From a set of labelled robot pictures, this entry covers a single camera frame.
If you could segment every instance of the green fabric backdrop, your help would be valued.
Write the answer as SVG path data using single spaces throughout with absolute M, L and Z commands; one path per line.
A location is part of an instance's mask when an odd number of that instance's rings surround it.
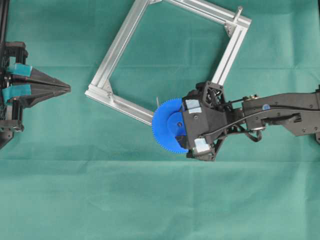
M 228 99 L 313 92 L 320 83 L 317 0 L 210 0 L 252 19 Z M 0 152 L 3 240 L 315 240 L 320 146 L 268 127 L 225 141 L 216 162 L 166 152 L 151 128 L 87 97 L 133 0 L 11 0 L 7 41 L 72 93 L 24 112 Z M 220 25 L 151 5 L 111 84 L 150 110 L 206 81 L 228 42 Z

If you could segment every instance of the black cable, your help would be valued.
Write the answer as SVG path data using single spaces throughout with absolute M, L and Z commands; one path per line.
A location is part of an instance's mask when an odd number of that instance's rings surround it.
M 312 109 L 307 109 L 307 108 L 299 108 L 299 107 L 292 107 L 292 108 L 272 108 L 272 109 L 268 109 L 268 110 L 264 110 L 264 111 L 258 111 L 258 112 L 255 112 L 255 113 L 252 113 L 252 114 L 249 114 L 245 117 L 242 117 L 240 119 L 238 119 L 237 121 L 234 121 L 232 123 L 229 123 L 223 127 L 220 127 L 212 132 L 208 132 L 208 133 L 205 133 L 203 135 L 201 135 L 200 137 L 205 137 L 205 136 L 209 136 L 209 135 L 213 135 L 213 134 L 216 134 L 222 130 L 225 130 L 225 129 L 228 129 L 230 127 L 232 127 L 233 125 L 239 123 L 239 122 L 242 122 L 248 118 L 251 118 L 251 117 L 254 117 L 254 116 L 257 116 L 257 115 L 260 115 L 260 114 L 264 114 L 264 113 L 268 113 L 268 112 L 272 112 L 272 111 L 289 111 L 289 112 L 296 112 L 296 111 L 302 111 L 302 112 L 309 112 L 309 113 L 320 113 L 320 110 L 317 109 L 317 110 L 312 110 Z

